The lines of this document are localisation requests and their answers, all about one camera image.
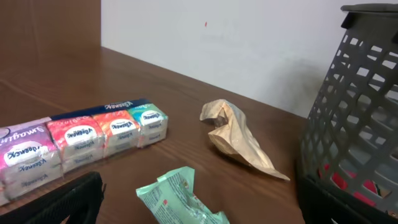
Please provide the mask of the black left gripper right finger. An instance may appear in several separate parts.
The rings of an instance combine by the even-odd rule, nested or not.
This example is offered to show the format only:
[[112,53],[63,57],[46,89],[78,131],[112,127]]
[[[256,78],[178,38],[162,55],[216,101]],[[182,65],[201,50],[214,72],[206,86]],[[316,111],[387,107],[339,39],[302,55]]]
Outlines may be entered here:
[[297,178],[297,198],[305,223],[397,224],[397,219],[310,176]]

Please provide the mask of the mint green packet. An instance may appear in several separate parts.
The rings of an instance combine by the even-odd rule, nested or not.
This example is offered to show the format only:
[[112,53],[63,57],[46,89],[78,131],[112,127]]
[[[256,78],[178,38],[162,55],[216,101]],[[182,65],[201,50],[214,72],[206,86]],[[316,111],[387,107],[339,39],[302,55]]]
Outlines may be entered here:
[[161,224],[229,224],[224,212],[212,213],[193,193],[194,178],[194,169],[181,167],[136,194]]

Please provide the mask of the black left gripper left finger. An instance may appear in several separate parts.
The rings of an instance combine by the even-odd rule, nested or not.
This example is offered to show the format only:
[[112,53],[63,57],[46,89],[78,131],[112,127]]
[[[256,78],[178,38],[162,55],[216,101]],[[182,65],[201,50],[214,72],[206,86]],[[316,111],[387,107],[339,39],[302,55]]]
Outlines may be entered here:
[[1,223],[95,224],[104,200],[105,185],[99,172],[89,172],[1,215]]

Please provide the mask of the Kleenex tissue multipack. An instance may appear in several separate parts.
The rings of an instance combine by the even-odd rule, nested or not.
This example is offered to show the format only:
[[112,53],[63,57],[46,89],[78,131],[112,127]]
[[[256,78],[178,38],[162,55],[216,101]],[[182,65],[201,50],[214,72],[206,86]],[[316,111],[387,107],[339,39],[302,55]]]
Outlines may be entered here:
[[169,117],[146,99],[1,128],[1,205],[67,172],[165,139]]

